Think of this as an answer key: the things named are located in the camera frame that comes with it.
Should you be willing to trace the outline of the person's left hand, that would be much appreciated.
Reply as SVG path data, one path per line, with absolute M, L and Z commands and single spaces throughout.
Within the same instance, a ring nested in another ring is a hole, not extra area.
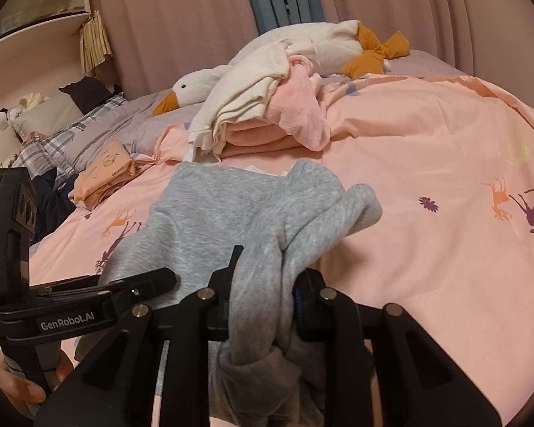
M 58 382 L 62 383 L 73 369 L 72 359 L 61 351 L 56 369 Z M 30 405 L 39 405 L 46 400 L 46 393 L 41 386 L 13 374 L 8 369 L 3 353 L 0 353 L 0 388 L 14 408 L 27 418 L 34 418 L 28 408 Z

